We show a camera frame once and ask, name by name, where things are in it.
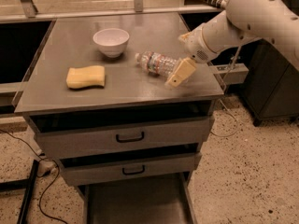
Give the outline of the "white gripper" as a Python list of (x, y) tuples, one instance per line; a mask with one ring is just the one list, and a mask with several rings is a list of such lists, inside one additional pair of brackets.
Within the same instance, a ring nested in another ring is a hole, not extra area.
[(165, 85), (176, 88), (186, 81), (196, 70), (198, 63), (208, 63), (218, 57), (218, 53), (208, 47), (204, 39), (204, 27), (199, 26), (194, 30), (180, 35), (178, 40), (184, 43), (186, 54), (191, 58), (179, 59), (167, 78)]

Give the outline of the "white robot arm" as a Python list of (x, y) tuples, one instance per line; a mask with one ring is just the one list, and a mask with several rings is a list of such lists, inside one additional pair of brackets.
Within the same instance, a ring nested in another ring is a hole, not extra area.
[(222, 12), (181, 35), (187, 57), (178, 60), (166, 85), (178, 87), (223, 51), (263, 39), (299, 69), (299, 18), (281, 0), (201, 0)]

